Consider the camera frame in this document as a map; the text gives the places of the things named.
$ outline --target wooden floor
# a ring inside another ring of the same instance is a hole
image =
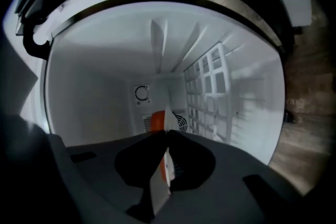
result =
[[[270,27],[240,0],[210,0],[251,20],[276,44]],[[284,123],[269,164],[302,194],[319,180],[331,156],[336,130],[336,70],[331,53],[328,20],[317,0],[312,0],[312,24],[295,36],[293,53],[284,63],[286,109],[295,123]]]

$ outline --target orange object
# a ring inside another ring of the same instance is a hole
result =
[[[151,117],[151,131],[155,133],[155,131],[160,130],[164,130],[164,111],[154,112]],[[160,170],[163,180],[167,182],[166,171],[164,168],[164,158],[160,161]]]

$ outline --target white grid panel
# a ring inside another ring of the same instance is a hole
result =
[[[201,56],[184,74],[192,133],[230,143],[230,78],[222,43]]]

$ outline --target circular vent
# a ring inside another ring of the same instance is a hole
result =
[[[186,132],[187,131],[187,128],[188,128],[188,123],[187,123],[187,120],[185,118],[183,118],[182,116],[180,115],[175,115],[175,117],[177,118],[177,122],[178,122],[178,129],[181,131],[181,132]]]
[[[139,86],[135,90],[135,97],[140,101],[145,101],[148,99],[148,89],[147,86]]]

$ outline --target fan grille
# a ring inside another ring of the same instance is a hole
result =
[[[176,118],[177,118],[177,123],[179,124],[178,126],[178,129],[181,131],[181,132],[186,132],[187,129],[188,129],[188,123],[187,123],[187,120],[185,118],[183,118],[182,116],[180,115],[175,115]]]
[[[143,123],[145,125],[145,131],[150,132],[152,130],[151,128],[151,116],[147,116],[143,119]]]

